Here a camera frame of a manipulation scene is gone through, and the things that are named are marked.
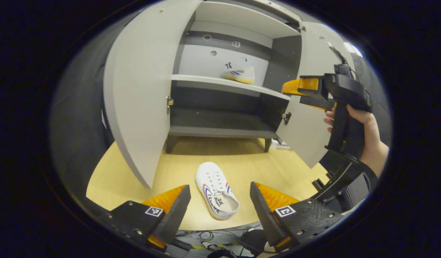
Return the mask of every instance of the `white cabinet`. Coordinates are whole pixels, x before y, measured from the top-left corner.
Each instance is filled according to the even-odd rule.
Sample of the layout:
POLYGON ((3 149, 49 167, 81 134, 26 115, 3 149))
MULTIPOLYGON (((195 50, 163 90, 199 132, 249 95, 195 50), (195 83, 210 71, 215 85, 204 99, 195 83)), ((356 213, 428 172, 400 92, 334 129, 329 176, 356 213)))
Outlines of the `white cabinet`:
POLYGON ((354 66, 349 53, 345 53, 343 41, 334 31, 316 23, 302 23, 301 26, 305 26, 306 31, 300 33, 281 21, 243 6, 202 0, 165 0, 148 7, 124 28, 107 57, 104 101, 117 145, 143 186, 153 186, 168 134, 280 137, 309 167, 320 160, 330 137, 322 121, 323 112, 300 104, 298 96, 281 94, 279 88, 283 82, 294 80, 299 75, 334 72, 333 65, 340 62, 324 39, 330 40, 348 59, 351 67, 354 66), (180 67, 197 64, 196 60, 189 59, 181 62, 184 58, 181 39, 185 36, 192 36, 187 49, 193 46, 200 46, 199 49, 202 49, 201 46, 211 47, 210 43, 197 38, 197 33, 212 34, 211 43, 221 48, 224 42, 240 38, 243 41, 241 47, 232 51, 240 53, 237 57, 241 59, 246 57, 245 54, 257 57, 254 65, 261 66, 257 70, 266 71, 268 79, 263 80, 263 85, 245 85, 223 79, 220 74, 225 68, 224 60, 216 64, 221 68, 217 77, 206 72, 207 65, 201 61, 198 65, 203 67, 203 75, 191 72, 196 69, 180 67), (292 40, 292 44, 288 44, 289 54, 271 59, 273 45, 283 40, 292 40), (301 47, 293 44, 300 41, 301 47), (271 68, 269 62, 275 62, 275 66, 271 68), (299 64, 299 68, 293 69, 294 63, 299 64), (279 78, 273 77, 279 71, 282 74, 281 69, 288 69, 288 72, 279 75, 279 78), (186 71, 187 74, 174 70, 186 71), (211 98, 230 95, 222 101, 217 99, 217 108, 212 108, 212 103, 203 103, 202 97, 192 99, 190 103, 190 98, 197 94, 211 98), (170 111, 167 108, 168 96, 175 101, 170 111), (284 124, 281 113, 288 112, 292 116, 289 123, 284 124))

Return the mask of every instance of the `hand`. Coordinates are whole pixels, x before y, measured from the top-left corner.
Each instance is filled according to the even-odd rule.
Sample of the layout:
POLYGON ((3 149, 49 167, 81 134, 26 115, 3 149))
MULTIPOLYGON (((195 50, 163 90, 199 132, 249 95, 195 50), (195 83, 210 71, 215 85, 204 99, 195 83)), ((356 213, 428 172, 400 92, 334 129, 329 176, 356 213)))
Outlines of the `hand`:
MULTIPOLYGON (((389 147, 379 139, 379 129, 376 123, 375 116, 372 113, 353 109, 350 105, 347 106, 348 112, 357 121, 364 125, 365 144, 361 154, 360 161, 370 167, 376 176, 379 177, 384 169, 386 160, 389 154, 389 147)), ((332 111, 326 111, 324 122, 330 126, 334 124, 335 108, 332 111)))

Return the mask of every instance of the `sticker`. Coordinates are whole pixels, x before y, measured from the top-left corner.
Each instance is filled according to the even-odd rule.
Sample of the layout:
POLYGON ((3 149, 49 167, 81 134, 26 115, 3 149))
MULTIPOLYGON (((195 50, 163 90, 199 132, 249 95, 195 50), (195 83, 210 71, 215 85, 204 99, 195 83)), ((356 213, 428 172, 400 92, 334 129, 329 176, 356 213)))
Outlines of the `sticker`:
POLYGON ((159 217, 160 214, 163 212, 163 209, 155 208, 150 206, 149 209, 145 212, 145 214, 148 214, 150 216, 159 217))
POLYGON ((278 213, 278 215, 282 218, 282 217, 285 217, 285 216, 287 216, 287 215, 291 215, 291 214, 294 214, 295 213, 295 210, 294 209, 292 209, 292 207, 291 206, 284 206, 284 207, 282 207, 282 208, 279 208, 279 209, 275 209, 275 211, 278 213))

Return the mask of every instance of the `cabinet door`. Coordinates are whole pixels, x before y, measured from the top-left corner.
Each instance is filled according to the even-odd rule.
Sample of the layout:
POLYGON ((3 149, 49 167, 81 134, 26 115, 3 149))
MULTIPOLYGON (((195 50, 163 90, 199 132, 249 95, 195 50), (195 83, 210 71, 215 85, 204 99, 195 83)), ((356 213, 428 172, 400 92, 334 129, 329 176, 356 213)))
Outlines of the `cabinet door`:
MULTIPOLYGON (((320 23, 303 22, 302 26, 302 57, 298 76, 324 75, 334 73, 334 64, 341 60, 327 46, 330 42, 346 58, 354 70, 353 58, 346 49, 343 39, 331 28, 320 23)), ((286 114, 292 114, 288 124, 284 121, 276 134, 286 142, 294 152, 310 167, 314 167, 325 155, 325 145, 329 143, 329 127, 324 123, 324 111, 299 102, 300 96, 292 96, 286 114)))
POLYGON ((169 131, 166 97, 182 33, 202 0, 165 0, 136 16, 114 41, 104 70, 109 125, 125 161, 152 188, 169 131))

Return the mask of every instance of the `cabinet leg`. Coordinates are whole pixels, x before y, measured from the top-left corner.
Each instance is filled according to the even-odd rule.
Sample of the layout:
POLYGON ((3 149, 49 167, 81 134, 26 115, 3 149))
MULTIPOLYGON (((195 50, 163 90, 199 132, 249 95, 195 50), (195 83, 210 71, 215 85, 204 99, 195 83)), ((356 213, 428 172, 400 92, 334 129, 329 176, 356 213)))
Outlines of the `cabinet leg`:
POLYGON ((265 139, 265 152, 268 152, 271 146, 271 139, 265 139))
POLYGON ((174 145, 176 145, 177 137, 168 135, 168 139, 166 139, 166 153, 170 153, 173 150, 174 145))

